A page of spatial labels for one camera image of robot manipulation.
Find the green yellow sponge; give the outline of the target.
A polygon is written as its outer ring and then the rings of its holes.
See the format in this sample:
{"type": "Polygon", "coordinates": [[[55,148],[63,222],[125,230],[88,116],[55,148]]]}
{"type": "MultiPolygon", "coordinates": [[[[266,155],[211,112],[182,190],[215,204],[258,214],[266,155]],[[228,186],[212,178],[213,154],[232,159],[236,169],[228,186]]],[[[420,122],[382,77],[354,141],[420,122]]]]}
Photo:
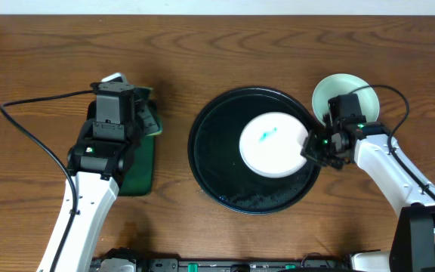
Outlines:
{"type": "Polygon", "coordinates": [[[143,121],[143,133],[146,136],[156,136],[162,133],[162,122],[157,115],[157,106],[154,100],[150,99],[153,89],[138,87],[137,94],[137,115],[143,121]]]}

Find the light green stained plate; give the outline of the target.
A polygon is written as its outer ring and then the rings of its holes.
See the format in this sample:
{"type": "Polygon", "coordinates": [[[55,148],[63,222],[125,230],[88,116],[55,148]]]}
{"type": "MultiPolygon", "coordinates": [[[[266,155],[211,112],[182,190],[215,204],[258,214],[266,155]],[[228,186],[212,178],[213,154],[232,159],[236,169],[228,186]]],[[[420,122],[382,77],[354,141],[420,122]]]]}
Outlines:
{"type": "MultiPolygon", "coordinates": [[[[312,108],[315,117],[325,126],[324,116],[329,113],[328,100],[338,95],[349,94],[359,87],[369,84],[363,79],[346,73],[338,73],[325,77],[315,87],[312,96],[312,108]]],[[[368,122],[378,119],[380,103],[373,88],[364,88],[356,92],[362,114],[368,122]]]]}

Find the white stained plate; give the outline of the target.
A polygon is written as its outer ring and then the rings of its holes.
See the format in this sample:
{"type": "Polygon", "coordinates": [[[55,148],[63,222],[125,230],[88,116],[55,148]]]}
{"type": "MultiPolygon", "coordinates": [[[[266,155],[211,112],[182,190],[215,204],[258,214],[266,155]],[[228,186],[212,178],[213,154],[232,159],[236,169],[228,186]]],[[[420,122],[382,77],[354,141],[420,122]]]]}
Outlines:
{"type": "Polygon", "coordinates": [[[281,112],[253,118],[242,130],[239,152],[254,173],[284,178],[299,171],[307,160],[301,155],[308,130],[296,117],[281,112]]]}

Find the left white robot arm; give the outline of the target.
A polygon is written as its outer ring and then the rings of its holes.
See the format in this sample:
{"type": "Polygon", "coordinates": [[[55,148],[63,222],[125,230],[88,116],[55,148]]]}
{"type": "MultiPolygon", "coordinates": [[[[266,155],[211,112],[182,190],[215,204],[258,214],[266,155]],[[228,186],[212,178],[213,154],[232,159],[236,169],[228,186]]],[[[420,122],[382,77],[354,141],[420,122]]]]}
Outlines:
{"type": "Polygon", "coordinates": [[[116,199],[151,191],[154,137],[162,123],[150,88],[130,84],[121,73],[91,87],[96,98],[68,152],[70,178],[40,271],[87,271],[116,199]]]}

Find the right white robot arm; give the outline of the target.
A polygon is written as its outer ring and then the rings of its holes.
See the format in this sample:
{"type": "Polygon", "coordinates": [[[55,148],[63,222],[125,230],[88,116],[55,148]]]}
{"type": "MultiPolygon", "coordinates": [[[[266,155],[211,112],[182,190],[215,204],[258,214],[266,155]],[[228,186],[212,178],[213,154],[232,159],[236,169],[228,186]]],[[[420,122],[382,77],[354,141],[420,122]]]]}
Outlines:
{"type": "Polygon", "coordinates": [[[353,253],[358,271],[435,271],[435,185],[408,159],[391,132],[364,117],[340,117],[322,131],[311,131],[301,151],[308,161],[340,169],[362,169],[399,217],[386,252],[353,253]]]}

